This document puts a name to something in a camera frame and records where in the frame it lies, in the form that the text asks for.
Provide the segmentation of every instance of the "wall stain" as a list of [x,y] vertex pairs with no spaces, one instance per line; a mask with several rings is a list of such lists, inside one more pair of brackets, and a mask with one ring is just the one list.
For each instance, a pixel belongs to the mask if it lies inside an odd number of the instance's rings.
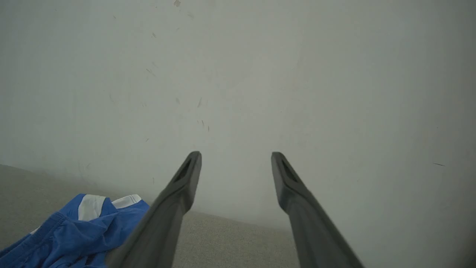
[[146,70],[155,77],[155,74],[151,70],[149,69],[146,69]]
[[81,180],[84,180],[83,173],[81,172],[81,162],[80,161],[78,161],[78,171],[79,171],[79,177],[81,178]]

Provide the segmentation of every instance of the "blue fabric with white stripe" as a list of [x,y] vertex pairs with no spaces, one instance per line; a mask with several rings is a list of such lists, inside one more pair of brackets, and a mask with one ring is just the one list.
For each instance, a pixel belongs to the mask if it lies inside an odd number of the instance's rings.
[[77,195],[38,229],[0,252],[0,267],[106,267],[149,206],[138,195],[111,202]]

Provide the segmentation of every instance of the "crumpled blue shirt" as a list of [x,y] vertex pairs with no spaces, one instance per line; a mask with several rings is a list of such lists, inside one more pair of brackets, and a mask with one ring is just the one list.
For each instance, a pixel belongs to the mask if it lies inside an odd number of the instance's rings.
[[77,195],[38,229],[0,252],[0,267],[106,267],[106,253],[124,243],[149,206],[138,195],[111,202]]

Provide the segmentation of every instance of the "white wall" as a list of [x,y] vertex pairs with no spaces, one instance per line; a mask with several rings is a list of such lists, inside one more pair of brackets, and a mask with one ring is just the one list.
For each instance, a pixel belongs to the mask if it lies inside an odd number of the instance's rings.
[[2,1],[0,164],[151,201],[200,150],[194,210],[289,228],[279,150],[367,267],[457,267],[475,9],[436,2]]

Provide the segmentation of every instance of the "white stripe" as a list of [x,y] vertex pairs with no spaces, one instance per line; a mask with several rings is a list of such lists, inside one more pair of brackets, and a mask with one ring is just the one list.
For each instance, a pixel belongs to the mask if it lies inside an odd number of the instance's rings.
[[78,207],[78,220],[90,221],[101,215],[104,196],[85,195]]
[[38,228],[36,228],[35,230],[31,231],[30,234],[32,235],[32,234],[36,233],[36,231],[38,231],[39,228],[40,228],[40,227],[38,227]]
[[139,195],[130,195],[112,201],[115,208],[124,208],[138,203],[142,198]]

